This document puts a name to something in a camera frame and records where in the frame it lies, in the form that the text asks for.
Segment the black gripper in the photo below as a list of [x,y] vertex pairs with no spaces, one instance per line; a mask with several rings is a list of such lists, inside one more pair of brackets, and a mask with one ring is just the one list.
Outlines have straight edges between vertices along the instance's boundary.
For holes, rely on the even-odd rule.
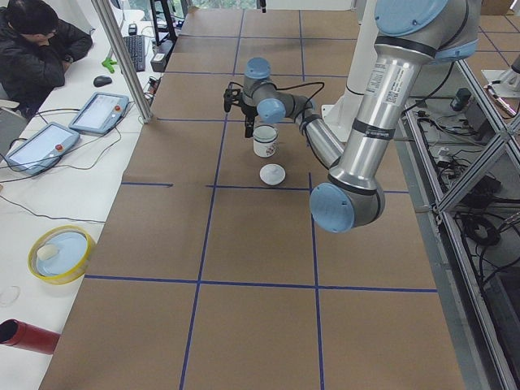
[[245,138],[251,138],[254,133],[255,118],[257,117],[257,109],[253,100],[245,93],[240,94],[240,109],[245,116]]

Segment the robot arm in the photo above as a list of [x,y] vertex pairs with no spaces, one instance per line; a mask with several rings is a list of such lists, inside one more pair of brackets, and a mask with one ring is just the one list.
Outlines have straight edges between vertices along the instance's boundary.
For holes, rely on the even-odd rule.
[[384,192],[375,174],[394,137],[421,68],[453,63],[476,50],[480,1],[378,1],[377,58],[345,143],[316,113],[308,97],[280,92],[264,58],[247,62],[243,106],[265,124],[290,118],[298,124],[328,181],[310,195],[314,221],[328,232],[347,232],[374,222],[384,211]]

